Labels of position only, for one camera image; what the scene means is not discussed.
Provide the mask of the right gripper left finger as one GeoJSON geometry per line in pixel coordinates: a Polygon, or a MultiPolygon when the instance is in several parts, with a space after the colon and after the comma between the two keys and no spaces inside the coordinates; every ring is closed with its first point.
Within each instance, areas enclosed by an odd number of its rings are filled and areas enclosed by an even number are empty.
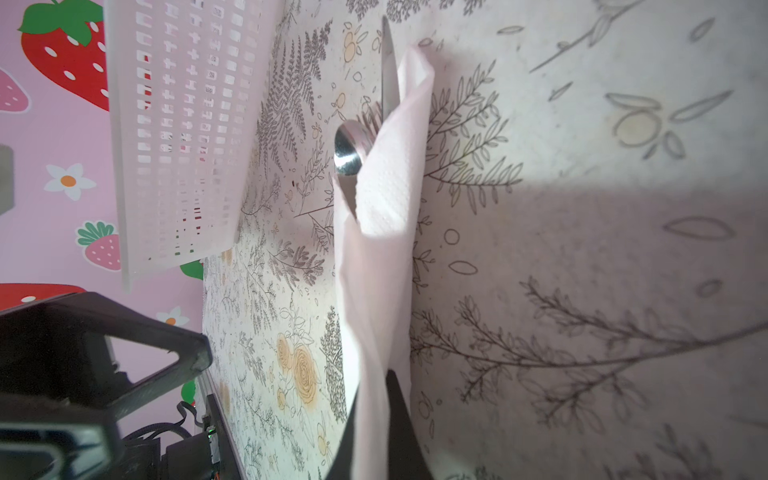
{"type": "Polygon", "coordinates": [[[351,479],[357,397],[358,394],[355,394],[338,451],[336,452],[334,461],[325,477],[326,480],[351,479]]]}

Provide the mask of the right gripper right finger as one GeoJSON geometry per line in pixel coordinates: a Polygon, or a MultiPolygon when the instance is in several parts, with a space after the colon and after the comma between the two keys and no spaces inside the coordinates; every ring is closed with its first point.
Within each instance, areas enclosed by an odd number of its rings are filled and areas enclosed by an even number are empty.
{"type": "Polygon", "coordinates": [[[388,479],[433,480],[415,435],[402,390],[393,370],[386,376],[390,404],[388,479]]]}

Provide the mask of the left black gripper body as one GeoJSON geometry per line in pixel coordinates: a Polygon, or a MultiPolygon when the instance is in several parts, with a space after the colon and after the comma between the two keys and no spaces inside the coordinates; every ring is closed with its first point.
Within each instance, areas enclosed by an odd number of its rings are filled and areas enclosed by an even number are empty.
{"type": "Polygon", "coordinates": [[[210,479],[209,437],[165,423],[122,436],[118,422],[195,379],[208,339],[151,320],[93,292],[1,315],[1,476],[4,479],[210,479]],[[133,382],[110,351],[118,338],[176,360],[133,382]]]}

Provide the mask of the white paper napkin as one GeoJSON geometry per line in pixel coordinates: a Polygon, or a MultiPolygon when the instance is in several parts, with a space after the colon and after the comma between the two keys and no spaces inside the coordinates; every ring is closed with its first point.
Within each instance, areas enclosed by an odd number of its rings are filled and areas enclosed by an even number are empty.
{"type": "Polygon", "coordinates": [[[400,103],[363,163],[350,205],[334,194],[334,261],[346,406],[357,408],[351,479],[388,479],[393,370],[410,414],[412,255],[435,71],[413,45],[398,67],[400,103]]]}

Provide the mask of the silver spoon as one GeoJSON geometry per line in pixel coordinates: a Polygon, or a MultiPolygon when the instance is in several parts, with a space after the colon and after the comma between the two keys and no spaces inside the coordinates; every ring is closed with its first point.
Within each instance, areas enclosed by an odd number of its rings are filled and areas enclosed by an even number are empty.
{"type": "Polygon", "coordinates": [[[357,120],[347,120],[336,130],[334,165],[340,176],[356,176],[374,144],[374,136],[357,120]]]}

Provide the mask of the white plastic mesh basket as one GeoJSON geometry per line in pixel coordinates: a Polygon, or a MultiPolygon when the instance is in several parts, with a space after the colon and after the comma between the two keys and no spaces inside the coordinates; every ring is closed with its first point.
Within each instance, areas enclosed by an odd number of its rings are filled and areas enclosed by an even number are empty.
{"type": "Polygon", "coordinates": [[[238,237],[279,1],[104,5],[123,284],[238,237]]]}

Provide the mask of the silver fork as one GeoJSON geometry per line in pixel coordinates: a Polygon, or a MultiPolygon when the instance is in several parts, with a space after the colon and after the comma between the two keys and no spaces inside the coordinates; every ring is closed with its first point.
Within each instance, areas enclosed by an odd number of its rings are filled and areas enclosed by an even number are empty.
{"type": "Polygon", "coordinates": [[[382,107],[379,102],[373,102],[369,104],[362,112],[360,122],[363,124],[366,131],[375,138],[383,124],[382,107]]]}

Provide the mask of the silver table knife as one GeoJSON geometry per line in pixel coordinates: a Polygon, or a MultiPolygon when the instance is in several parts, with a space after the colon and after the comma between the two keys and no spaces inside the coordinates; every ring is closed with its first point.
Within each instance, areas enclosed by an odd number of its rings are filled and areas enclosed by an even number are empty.
{"type": "Polygon", "coordinates": [[[381,111],[386,121],[400,103],[396,55],[389,20],[382,17],[381,39],[381,111]]]}

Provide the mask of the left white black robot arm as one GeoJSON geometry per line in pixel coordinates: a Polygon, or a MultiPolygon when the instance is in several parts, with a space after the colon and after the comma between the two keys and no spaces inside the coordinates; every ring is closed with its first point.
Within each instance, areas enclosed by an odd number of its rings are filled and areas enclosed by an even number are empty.
{"type": "Polygon", "coordinates": [[[37,300],[1,314],[1,475],[5,479],[239,479],[213,397],[199,416],[121,433],[119,421],[196,379],[213,361],[208,339],[163,324],[93,292],[37,300]],[[132,381],[112,339],[175,355],[132,381]]]}

